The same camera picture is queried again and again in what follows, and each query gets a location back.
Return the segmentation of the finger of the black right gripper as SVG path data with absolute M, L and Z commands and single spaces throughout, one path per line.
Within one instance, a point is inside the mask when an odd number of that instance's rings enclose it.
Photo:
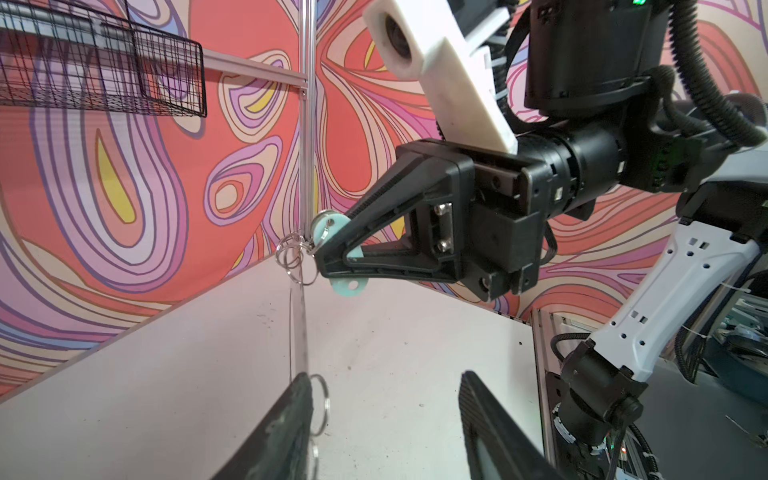
M 346 216 L 350 220 L 360 215 L 366 217 L 366 211 L 373 211 L 382 198 L 390 213 L 405 212 L 407 208 L 425 203 L 429 199 L 429 189 L 422 175 L 417 179 L 416 172 L 425 162 L 430 146 L 430 143 L 407 143 L 397 147 L 393 166 L 346 212 Z
M 416 172 L 429 189 L 429 199 L 405 212 L 388 212 L 382 198 L 345 226 L 318 251 L 321 275 L 328 279 L 391 278 L 455 283 L 464 276 L 459 232 L 467 225 L 474 166 L 456 153 L 428 154 Z M 350 253 L 361 246 L 361 259 L 341 259 L 341 246 Z

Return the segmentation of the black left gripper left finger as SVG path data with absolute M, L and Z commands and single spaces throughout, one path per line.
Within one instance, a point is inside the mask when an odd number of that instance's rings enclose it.
M 300 480 L 308 476 L 313 414 L 309 376 L 298 374 L 215 480 Z

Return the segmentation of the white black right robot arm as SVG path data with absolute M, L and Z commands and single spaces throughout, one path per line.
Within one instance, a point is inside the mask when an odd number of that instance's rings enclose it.
M 720 92 L 701 55 L 693 1 L 533 1 L 504 43 L 529 48 L 527 123 L 485 84 L 472 35 L 498 1 L 375 1 L 364 13 L 387 69 L 418 82 L 440 139 L 401 145 L 342 217 L 313 223 L 318 272 L 461 283 L 484 301 L 533 288 L 552 218 L 590 217 L 616 185 L 679 192 L 665 252 L 608 325 L 564 361 L 553 420 L 600 445 L 641 415 L 663 348 L 719 285 L 767 245 L 767 168 L 738 157 L 767 140 L 765 104 Z

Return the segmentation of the mint green key tag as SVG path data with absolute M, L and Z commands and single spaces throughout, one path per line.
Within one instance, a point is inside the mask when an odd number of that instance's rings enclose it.
M 351 219 L 347 215 L 333 210 L 324 210 L 316 215 L 311 225 L 313 258 L 315 260 L 318 259 L 317 251 L 347 226 L 350 221 Z M 357 260 L 363 257 L 361 246 L 356 246 L 350 253 L 346 253 L 345 247 L 341 246 L 340 253 L 343 262 L 345 260 Z M 334 292 L 338 295 L 343 297 L 354 297 L 363 292 L 367 286 L 368 279 L 363 277 L 353 277 L 330 279 L 329 282 Z

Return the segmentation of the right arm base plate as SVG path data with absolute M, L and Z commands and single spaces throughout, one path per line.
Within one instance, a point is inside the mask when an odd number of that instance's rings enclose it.
M 559 375 L 539 385 L 544 456 L 565 479 L 661 479 L 656 455 L 639 428 L 615 431 L 585 413 Z

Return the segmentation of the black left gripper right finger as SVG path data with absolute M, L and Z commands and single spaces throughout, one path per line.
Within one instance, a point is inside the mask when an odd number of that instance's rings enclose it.
M 472 479 L 562 477 L 473 371 L 466 371 L 461 376 L 458 404 Z

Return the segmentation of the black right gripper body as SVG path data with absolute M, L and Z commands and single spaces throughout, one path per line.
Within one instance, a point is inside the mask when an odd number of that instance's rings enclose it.
M 554 175 L 539 159 L 438 140 L 397 147 L 410 195 L 399 279 L 460 283 L 483 301 L 535 285 Z

